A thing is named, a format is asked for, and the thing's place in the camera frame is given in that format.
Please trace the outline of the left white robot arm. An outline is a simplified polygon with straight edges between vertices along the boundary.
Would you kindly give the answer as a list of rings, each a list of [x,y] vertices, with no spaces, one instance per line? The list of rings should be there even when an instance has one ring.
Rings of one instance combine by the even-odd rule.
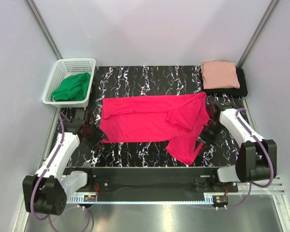
[[[90,191],[95,180],[84,171],[72,171],[63,177],[66,165],[73,152],[79,147],[96,150],[102,147],[106,134],[90,122],[91,114],[81,110],[74,119],[57,113],[61,134],[44,164],[34,175],[27,175],[23,182],[25,209],[33,216],[63,213],[67,199],[80,188]]]

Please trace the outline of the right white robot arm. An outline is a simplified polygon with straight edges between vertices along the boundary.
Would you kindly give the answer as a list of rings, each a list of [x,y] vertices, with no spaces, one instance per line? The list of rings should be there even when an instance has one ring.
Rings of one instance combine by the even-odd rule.
[[[239,145],[236,163],[218,168],[210,177],[214,191],[222,191],[227,184],[250,183],[259,188],[271,186],[277,173],[277,144],[259,135],[242,117],[244,108],[236,109],[231,103],[210,103],[207,125],[195,142],[195,150],[214,147],[218,134],[227,129]]]

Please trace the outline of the red t-shirt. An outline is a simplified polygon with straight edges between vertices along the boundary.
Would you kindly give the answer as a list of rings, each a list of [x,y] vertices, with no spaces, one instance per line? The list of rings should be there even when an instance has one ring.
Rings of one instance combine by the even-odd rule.
[[[206,93],[107,98],[102,101],[100,129],[103,143],[168,141],[168,153],[191,165],[198,152],[195,142],[209,116]]]

